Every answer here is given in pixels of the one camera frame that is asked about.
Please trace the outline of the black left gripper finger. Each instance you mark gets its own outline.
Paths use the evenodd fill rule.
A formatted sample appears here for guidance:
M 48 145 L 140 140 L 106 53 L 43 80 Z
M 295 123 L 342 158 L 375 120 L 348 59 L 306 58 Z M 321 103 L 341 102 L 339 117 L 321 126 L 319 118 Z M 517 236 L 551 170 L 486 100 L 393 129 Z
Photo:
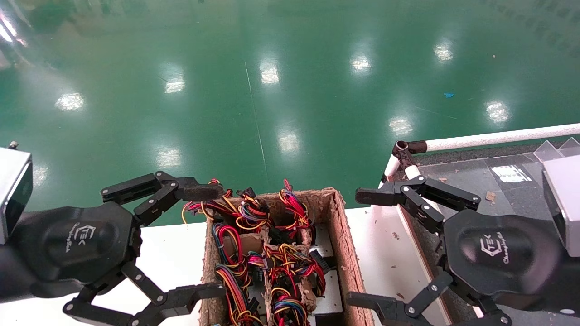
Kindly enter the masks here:
M 151 225 L 180 201 L 215 200 L 223 196 L 225 190 L 219 183 L 201 184 L 194 177 L 173 177 L 157 171 L 105 187 L 100 194 L 104 203 L 115 202 L 120 206 L 145 199 L 133 210 L 133 224 L 143 227 Z
M 93 305 L 92 301 L 99 293 L 113 289 L 125 279 L 149 299 L 143 310 L 129 314 Z M 137 268 L 135 262 L 130 261 L 114 268 L 101 280 L 85 285 L 75 298 L 63 306 L 63 313 L 93 326 L 159 326 L 168 318 L 191 314 L 197 302 L 203 299 L 225 295 L 226 289 L 220 283 L 201 283 L 163 292 Z

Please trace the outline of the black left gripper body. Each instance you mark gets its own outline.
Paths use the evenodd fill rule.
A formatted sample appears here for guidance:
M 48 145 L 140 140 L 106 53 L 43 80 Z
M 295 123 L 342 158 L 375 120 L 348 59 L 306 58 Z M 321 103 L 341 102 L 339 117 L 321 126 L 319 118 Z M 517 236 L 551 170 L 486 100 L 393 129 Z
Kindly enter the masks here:
M 106 292 L 141 243 L 132 213 L 114 202 L 24 212 L 12 233 L 12 297 L 64 297 L 87 285 Z

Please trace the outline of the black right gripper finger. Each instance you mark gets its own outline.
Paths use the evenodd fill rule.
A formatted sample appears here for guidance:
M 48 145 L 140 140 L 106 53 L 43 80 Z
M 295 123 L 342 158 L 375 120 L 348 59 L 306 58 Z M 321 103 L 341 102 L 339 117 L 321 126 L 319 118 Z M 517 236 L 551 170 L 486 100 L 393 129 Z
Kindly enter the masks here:
M 383 326 L 431 326 L 423 312 L 455 283 L 455 277 L 450 273 L 440 272 L 429 285 L 412 298 L 410 303 L 404 303 L 393 297 L 349 292 L 347 304 L 373 310 Z M 512 325 L 511 318 L 503 313 L 491 299 L 476 298 L 473 302 L 481 309 L 483 317 L 454 323 L 454 326 Z
M 386 182 L 380 188 L 357 188 L 356 202 L 370 206 L 403 206 L 432 234 L 443 233 L 444 216 L 434 204 L 460 212 L 477 210 L 481 197 L 426 176 Z

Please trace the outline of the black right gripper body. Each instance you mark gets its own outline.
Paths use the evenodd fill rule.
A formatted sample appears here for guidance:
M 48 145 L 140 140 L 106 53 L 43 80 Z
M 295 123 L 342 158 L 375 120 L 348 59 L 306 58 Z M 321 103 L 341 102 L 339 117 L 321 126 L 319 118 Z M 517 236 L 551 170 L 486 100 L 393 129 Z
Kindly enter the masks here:
M 442 229 L 448 268 L 473 297 L 518 310 L 569 308 L 569 257 L 551 221 L 466 209 Z

